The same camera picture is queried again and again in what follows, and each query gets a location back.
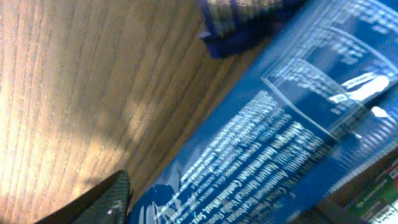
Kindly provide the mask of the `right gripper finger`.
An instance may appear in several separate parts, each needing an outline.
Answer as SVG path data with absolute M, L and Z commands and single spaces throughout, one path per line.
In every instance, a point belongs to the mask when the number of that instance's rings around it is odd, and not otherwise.
M 37 224 L 126 223 L 129 193 L 128 172 L 119 170 Z

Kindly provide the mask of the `blue Oreo cookie pack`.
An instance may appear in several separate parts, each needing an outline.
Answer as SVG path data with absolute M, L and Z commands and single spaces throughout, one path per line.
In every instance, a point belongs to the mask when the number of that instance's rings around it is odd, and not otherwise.
M 397 142 L 397 1 L 311 1 L 129 223 L 283 223 Z

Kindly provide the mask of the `green chocolate bar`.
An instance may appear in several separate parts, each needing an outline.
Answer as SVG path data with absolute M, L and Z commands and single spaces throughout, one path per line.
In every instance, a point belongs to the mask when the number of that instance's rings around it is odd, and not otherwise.
M 397 224 L 397 150 L 291 223 Z

